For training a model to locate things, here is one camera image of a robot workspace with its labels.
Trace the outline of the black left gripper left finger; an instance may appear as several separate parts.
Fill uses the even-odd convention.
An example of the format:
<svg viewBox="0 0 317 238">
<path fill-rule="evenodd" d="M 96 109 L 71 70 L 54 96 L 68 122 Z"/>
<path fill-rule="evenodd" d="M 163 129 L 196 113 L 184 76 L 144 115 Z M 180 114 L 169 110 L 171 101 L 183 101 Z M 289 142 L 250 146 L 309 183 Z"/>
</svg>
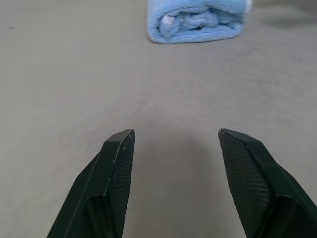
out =
<svg viewBox="0 0 317 238">
<path fill-rule="evenodd" d="M 120 238 L 132 177 L 135 131 L 106 140 L 74 181 L 53 225 L 50 238 Z"/>
</svg>

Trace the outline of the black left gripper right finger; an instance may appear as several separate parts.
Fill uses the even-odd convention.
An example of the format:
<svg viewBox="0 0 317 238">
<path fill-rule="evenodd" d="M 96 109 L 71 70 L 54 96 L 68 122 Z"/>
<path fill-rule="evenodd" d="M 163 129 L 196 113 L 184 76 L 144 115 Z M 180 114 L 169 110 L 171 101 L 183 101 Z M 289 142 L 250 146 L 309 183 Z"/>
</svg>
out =
<svg viewBox="0 0 317 238">
<path fill-rule="evenodd" d="M 315 238 L 317 207 L 257 139 L 218 132 L 229 189 L 248 238 Z"/>
</svg>

